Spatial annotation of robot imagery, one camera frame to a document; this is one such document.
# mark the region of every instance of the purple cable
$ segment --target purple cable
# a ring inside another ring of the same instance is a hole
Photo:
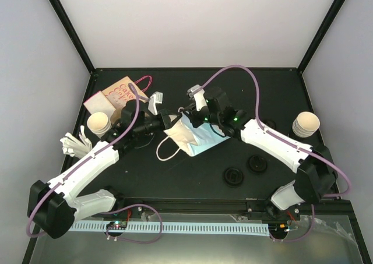
[[[264,126],[259,118],[259,97],[260,97],[260,92],[259,92],[259,85],[258,85],[258,81],[255,77],[255,75],[248,69],[246,68],[245,66],[242,66],[242,65],[230,65],[230,66],[227,66],[223,69],[220,69],[219,71],[217,71],[212,77],[210,77],[207,82],[205,82],[201,88],[205,88],[210,82],[212,82],[212,80],[214,78],[216,78],[219,74],[221,74],[222,72],[224,72],[225,70],[228,70],[228,69],[231,69],[231,68],[240,68],[240,69],[243,69],[245,70],[246,72],[248,72],[252,78],[252,80],[254,81],[254,84],[255,84],[255,91],[256,91],[256,100],[255,100],[255,118],[256,118],[256,121],[258,123],[258,126],[261,128],[261,130],[264,130]],[[297,149],[298,146],[293,144],[293,143],[290,143],[288,142],[287,140],[277,136],[276,134],[272,133],[271,131],[267,131],[266,133],[268,133],[269,135],[271,135],[272,137],[276,138],[277,140],[280,140],[281,142],[291,146],[292,148],[294,149]],[[340,174],[347,182],[347,189],[342,192],[342,193],[333,193],[333,194],[326,194],[324,195],[324,197],[339,197],[340,195],[344,195],[344,194],[348,194],[351,190],[351,181],[349,180],[349,178],[347,177],[347,175],[340,169],[338,168],[337,166],[335,166],[333,163],[331,163],[329,160],[317,155],[316,153],[313,153],[313,152],[309,152],[308,150],[305,150],[305,149],[302,149],[302,148],[299,148],[300,151],[302,152],[305,152],[306,154],[320,160],[321,162],[327,164],[328,166],[332,167],[334,170],[337,171],[338,174]]]
[[[103,152],[105,149],[108,149],[109,147],[111,147],[112,145],[116,144],[119,140],[121,140],[128,132],[129,130],[131,130],[131,128],[133,127],[133,125],[135,124],[137,118],[138,118],[138,115],[139,115],[139,108],[140,108],[140,103],[139,103],[139,95],[138,95],[138,92],[136,91],[135,87],[133,86],[133,84],[129,84],[128,85],[130,90],[135,94],[136,96],[136,111],[135,111],[135,115],[133,116],[133,120],[131,121],[131,123],[129,124],[129,126],[127,127],[127,129],[119,136],[117,137],[115,140],[113,140],[109,145],[107,146],[104,146],[102,149],[98,150],[94,155],[98,155],[100,154],[101,152]],[[77,166],[75,166],[70,172],[67,173],[67,175],[62,179],[62,181],[66,181],[77,169],[79,169],[82,165],[86,164],[90,159],[92,158],[92,156],[90,157],[87,157],[85,158],[82,162],[80,162]],[[40,209],[41,205],[45,202],[45,200],[48,199],[48,197],[61,185],[61,183],[57,183],[51,190],[49,190],[44,196],[43,198],[40,199],[40,201],[38,202],[38,204],[36,204],[36,207],[34,208],[34,210],[31,212],[31,215],[29,217],[29,220],[27,222],[27,226],[26,226],[26,234],[27,236],[29,236],[30,238],[37,238],[37,237],[41,237],[41,236],[44,236],[45,235],[45,232],[42,231],[38,234],[32,234],[31,233],[31,224],[33,222],[33,219],[37,213],[37,211]]]
[[[279,241],[279,242],[297,242],[297,241],[300,241],[302,239],[304,239],[305,237],[307,237],[312,229],[314,228],[314,225],[315,225],[315,207],[311,204],[311,209],[312,209],[312,219],[311,219],[311,226],[309,227],[308,231],[301,237],[299,238],[295,238],[295,239],[292,239],[292,240],[278,240],[278,239],[275,239],[271,233],[269,233],[269,236],[270,238],[273,240],[273,241]]]
[[[163,230],[163,222],[162,222],[162,218],[161,216],[159,215],[159,212],[157,212],[157,210],[151,206],[148,206],[148,205],[145,205],[145,204],[134,204],[134,205],[130,205],[130,206],[127,206],[127,207],[123,207],[122,209],[120,210],[115,210],[113,212],[107,212],[107,213],[101,213],[101,214],[114,214],[114,213],[119,213],[119,212],[123,212],[124,210],[128,210],[132,207],[146,207],[150,210],[152,210],[159,218],[159,222],[160,222],[160,229],[159,229],[159,233],[157,234],[157,236],[150,240],[150,241],[136,241],[136,240],[131,240],[131,239],[127,239],[127,238],[121,238],[121,237],[117,237],[116,239],[120,240],[120,241],[126,241],[126,242],[132,242],[132,243],[135,243],[135,244],[141,244],[141,245],[147,245],[147,244],[152,244],[156,241],[159,240],[159,238],[161,237],[162,235],[162,230]],[[112,228],[112,227],[109,227],[107,228],[106,230],[106,236],[108,238],[112,238],[112,239],[115,239],[115,237],[112,237],[112,236],[109,236],[109,229]]]

